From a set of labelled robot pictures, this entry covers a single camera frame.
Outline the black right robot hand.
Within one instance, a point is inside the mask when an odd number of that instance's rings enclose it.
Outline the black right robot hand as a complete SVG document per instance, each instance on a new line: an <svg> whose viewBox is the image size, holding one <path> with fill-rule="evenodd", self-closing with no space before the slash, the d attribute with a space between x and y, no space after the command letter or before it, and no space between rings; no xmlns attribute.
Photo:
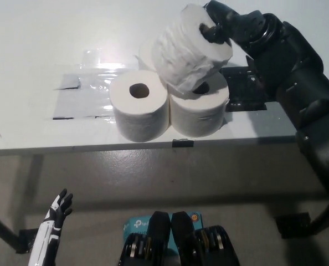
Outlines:
<svg viewBox="0 0 329 266"><path fill-rule="evenodd" d="M223 44L228 39L236 44L245 44L258 40L266 28L266 19L260 11L239 14L234 9L218 1L204 5L214 26L201 23L199 30L210 43Z"/></svg>

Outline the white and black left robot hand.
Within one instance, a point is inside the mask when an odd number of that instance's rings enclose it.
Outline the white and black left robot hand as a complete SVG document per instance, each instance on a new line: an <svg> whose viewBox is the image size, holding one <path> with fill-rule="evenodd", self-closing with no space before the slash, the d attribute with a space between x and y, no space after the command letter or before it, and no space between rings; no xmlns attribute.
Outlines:
<svg viewBox="0 0 329 266"><path fill-rule="evenodd" d="M39 226L28 265L55 265L64 221L72 212L72 199L67 189L56 196Z"/></svg>

